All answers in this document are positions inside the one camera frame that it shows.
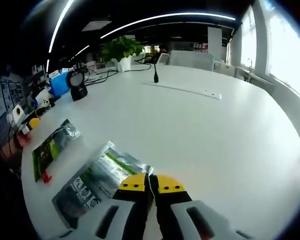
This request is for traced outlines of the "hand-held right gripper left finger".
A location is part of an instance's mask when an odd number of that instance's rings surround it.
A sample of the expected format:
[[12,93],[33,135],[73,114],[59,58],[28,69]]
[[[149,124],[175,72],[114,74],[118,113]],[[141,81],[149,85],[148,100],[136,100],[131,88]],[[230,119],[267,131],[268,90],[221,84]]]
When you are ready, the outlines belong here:
[[112,198],[79,218],[77,228],[55,240],[141,240],[150,211],[149,174],[139,173],[121,182]]

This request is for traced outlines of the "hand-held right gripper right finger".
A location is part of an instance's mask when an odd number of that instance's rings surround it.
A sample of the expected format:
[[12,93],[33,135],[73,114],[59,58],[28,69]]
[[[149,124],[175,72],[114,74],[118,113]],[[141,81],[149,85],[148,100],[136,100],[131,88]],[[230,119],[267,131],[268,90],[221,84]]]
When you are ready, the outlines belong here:
[[193,200],[175,178],[149,177],[157,222],[164,240],[253,240],[201,200]]

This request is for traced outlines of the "person's left hand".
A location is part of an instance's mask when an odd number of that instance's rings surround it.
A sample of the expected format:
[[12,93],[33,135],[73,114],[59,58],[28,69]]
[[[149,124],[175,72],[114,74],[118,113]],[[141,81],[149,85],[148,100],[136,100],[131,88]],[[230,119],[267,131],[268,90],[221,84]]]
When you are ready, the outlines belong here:
[[31,141],[31,134],[24,134],[22,132],[17,132],[14,134],[14,144],[18,149],[23,149]]

